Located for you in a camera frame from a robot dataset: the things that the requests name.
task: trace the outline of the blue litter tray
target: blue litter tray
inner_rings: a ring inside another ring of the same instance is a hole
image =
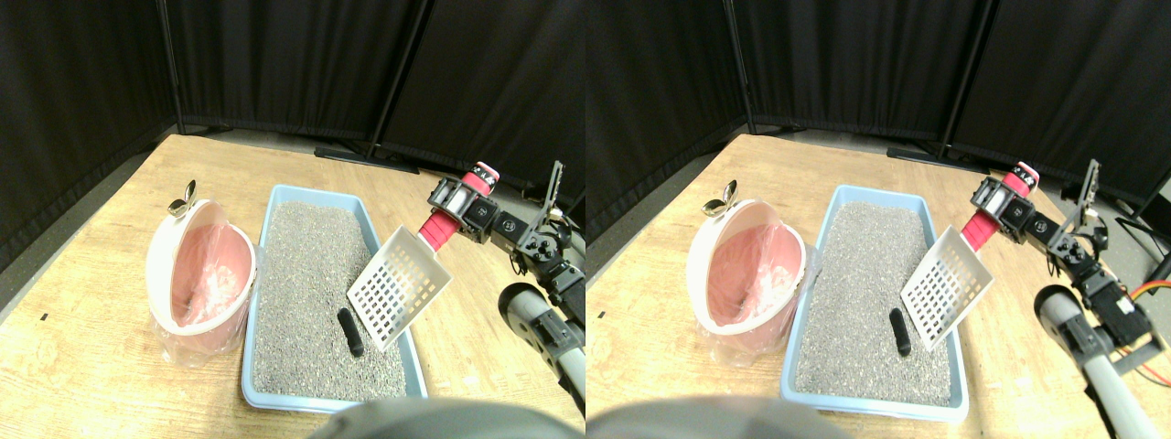
[[[337,192],[319,191],[287,185],[276,185],[268,198],[268,211],[265,213],[265,227],[260,231],[260,262],[263,263],[265,240],[268,236],[268,221],[273,218],[273,210],[285,201],[303,201],[324,207],[340,207],[354,212],[358,225],[362,227],[362,238],[365,239],[370,255],[378,252],[378,234],[374,231],[374,222],[370,214],[362,204],[362,199]],[[244,370],[240,377],[240,386],[244,389],[244,399],[254,407],[293,410],[313,413],[335,413],[350,406],[361,404],[359,402],[297,397],[290,395],[262,393],[258,392],[252,384],[252,354],[256,349],[256,307],[263,300],[263,284],[256,279],[252,286],[252,304],[248,309],[248,330],[244,338]],[[415,352],[415,341],[411,338],[411,330],[406,329],[398,337],[398,351],[403,358],[403,371],[406,377],[406,395],[412,397],[426,397],[427,389],[423,382],[423,369],[419,368],[419,357]]]
[[[931,213],[927,211],[927,201],[922,197],[906,193],[879,191],[868,187],[841,185],[834,191],[834,198],[829,201],[829,210],[826,211],[826,220],[821,224],[821,233],[817,234],[817,248],[826,243],[826,235],[834,224],[834,215],[838,207],[850,201],[868,201],[879,206],[903,207],[915,211],[923,220],[923,238],[927,247],[936,242],[936,227],[931,224]],[[964,375],[964,355],[959,348],[959,335],[952,331],[947,336],[947,363],[951,370],[951,398],[947,406],[920,405],[909,403],[895,403],[881,399],[850,398],[831,395],[803,393],[796,391],[796,365],[801,362],[801,339],[804,335],[806,320],[809,318],[809,302],[816,289],[810,289],[809,294],[801,296],[797,302],[797,315],[789,332],[789,345],[785,351],[785,368],[781,371],[781,397],[794,403],[809,405],[817,410],[830,410],[838,412],[883,414],[896,418],[943,420],[958,423],[967,417],[967,378]]]

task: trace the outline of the wooden table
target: wooden table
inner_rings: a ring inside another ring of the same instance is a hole
[[[728,180],[740,197],[760,197],[814,243],[835,187],[868,186],[922,196],[936,231],[963,226],[985,176],[878,155],[771,137],[740,136],[635,239],[602,274],[587,300],[587,418],[624,403],[691,395],[779,396],[783,352],[745,369],[715,364],[696,335],[684,284],[692,238],[705,201]],[[1064,218],[1040,191],[1030,199]],[[858,437],[1105,437],[1073,361],[1041,329],[1033,299],[1049,277],[1035,249],[993,238],[982,251],[997,276],[959,327],[971,410],[959,424],[822,412]],[[1165,358],[1151,363],[1171,372]],[[1163,435],[1171,434],[1171,392],[1129,373],[1125,382]]]
[[[146,248],[192,179],[258,242],[273,185],[358,196],[386,239],[399,224],[423,224],[439,177],[169,137],[0,327],[0,435],[286,438],[328,419],[249,406],[240,349],[199,369],[163,361],[146,307]],[[454,280],[411,327],[430,395],[525,405],[583,427],[553,372],[497,311],[501,289],[532,280],[514,275],[498,248],[461,238],[439,261]]]

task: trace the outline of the black curtain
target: black curtain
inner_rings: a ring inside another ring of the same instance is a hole
[[[1171,4],[1001,2],[954,146],[1144,203],[1171,169]]]
[[[183,121],[370,140],[419,5],[170,0]]]
[[[737,1],[753,122],[940,140],[980,5]]]
[[[153,1],[0,2],[0,269],[174,122]]]
[[[562,192],[593,241],[744,122],[720,2],[438,2],[382,145]]]

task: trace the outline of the gray floor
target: gray floor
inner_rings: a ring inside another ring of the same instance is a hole
[[[746,131],[740,130],[735,135],[739,135],[740,132]],[[801,132],[785,133],[776,137],[787,140],[871,152],[876,155],[885,155],[888,148],[922,151],[918,148],[908,144],[848,132],[806,130]],[[591,282],[598,279],[605,269],[609,268],[614,259],[622,253],[622,249],[624,249],[630,241],[632,241],[635,236],[642,232],[643,227],[655,219],[655,215],[657,215],[658,212],[662,212],[663,208],[674,199],[674,197],[683,192],[683,188],[687,187],[687,185],[696,179],[696,177],[698,177],[705,167],[707,167],[707,164],[710,164],[713,158],[715,158],[715,153],[710,153],[685,165],[683,170],[677,172],[667,179],[666,183],[651,192],[650,196],[639,201],[637,206],[623,215],[622,219],[619,219],[610,229],[605,231],[605,233],[598,236],[590,245],[590,247],[587,248],[587,254],[589,255],[587,272],[593,275]],[[1061,200],[1059,197],[1061,191],[1060,183],[1042,179],[1041,191],[1045,192],[1045,194],[1048,196],[1062,212],[1073,211],[1074,204]],[[1171,196],[1171,184],[1164,186],[1162,193],[1164,193],[1164,196]],[[1127,229],[1115,221],[1118,217],[1125,217],[1125,214],[1130,212],[1129,210],[1102,201],[1095,204],[1095,210],[1100,213],[1102,220],[1107,222],[1110,229],[1110,249],[1102,254],[1102,260],[1105,261],[1105,263],[1114,270],[1115,275],[1118,276],[1123,283],[1131,287],[1141,284],[1158,263],[1162,258],[1162,253],[1159,253],[1156,248],[1155,242],[1150,239],[1150,236],[1141,232],[1128,233]],[[1033,252],[1030,248],[1021,248],[1021,251]],[[1157,327],[1171,328],[1171,293],[1163,293],[1157,296],[1144,295],[1138,299],[1138,303],[1146,308]]]
[[[744,129],[734,135],[745,132]],[[301,153],[313,153],[317,146],[341,149],[341,146],[309,139],[301,136],[281,135],[274,132],[233,130],[208,136],[218,140],[239,143],[245,145],[268,148],[282,151]],[[884,155],[888,148],[905,150],[917,150],[915,146],[892,142],[883,138],[833,132],[820,130],[807,130],[796,133],[778,136],[783,139],[840,148],[854,151],[865,151]],[[74,207],[54,222],[33,245],[26,249],[8,268],[0,273],[0,303],[6,304],[0,311],[0,322],[7,317],[19,299],[27,293],[28,288],[35,283],[44,268],[60,254],[60,249],[73,239],[74,234],[85,224],[89,218],[105,204],[110,197],[138,170],[138,166],[146,159],[149,153],[141,153],[115,170],[109,177],[100,183],[93,191],[81,199]],[[619,254],[626,245],[658,214],[687,184],[707,167],[715,153],[701,156],[683,170],[669,178],[666,183],[656,188],[643,199],[637,206],[621,218],[610,229],[603,233],[587,249],[589,261],[587,273],[591,273],[591,281],[597,279],[609,267],[615,255]],[[1054,203],[1063,211],[1069,211],[1073,205],[1059,200],[1056,197],[1060,187],[1054,181],[1043,180],[1041,190],[1049,196]],[[498,188],[499,199],[506,207],[513,210],[535,208],[520,200],[520,197],[507,187]],[[1163,188],[1164,196],[1171,196],[1171,185]],[[1103,260],[1115,270],[1115,274],[1129,286],[1137,286],[1146,274],[1151,272],[1158,260],[1158,249],[1149,236],[1142,233],[1127,233],[1115,218],[1123,215],[1123,208],[1108,203],[1098,203],[1097,211],[1102,219],[1110,227],[1110,249],[1103,254]],[[1171,325],[1171,294],[1158,296],[1145,296],[1139,299],[1151,311],[1156,324],[1167,328]]]

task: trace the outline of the black metal bracket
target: black metal bracket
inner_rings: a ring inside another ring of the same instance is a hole
[[[970,163],[970,162],[961,162],[961,160],[956,160],[956,159],[947,158],[947,153],[946,153],[945,150],[946,150],[946,145],[944,145],[944,146],[940,148],[940,150],[939,150],[940,152],[939,153],[930,155],[930,153],[926,153],[926,152],[916,152],[916,151],[900,150],[900,149],[897,149],[897,148],[889,148],[889,149],[886,149],[886,157],[897,158],[897,159],[902,159],[902,160],[926,163],[926,164],[930,164],[930,165],[939,165],[939,166],[946,166],[946,167],[954,167],[954,169],[958,169],[958,170],[971,171],[971,172],[982,173],[982,174],[988,174],[989,173],[987,166],[981,166],[981,165],[978,165],[978,164],[974,164],[974,163]]]

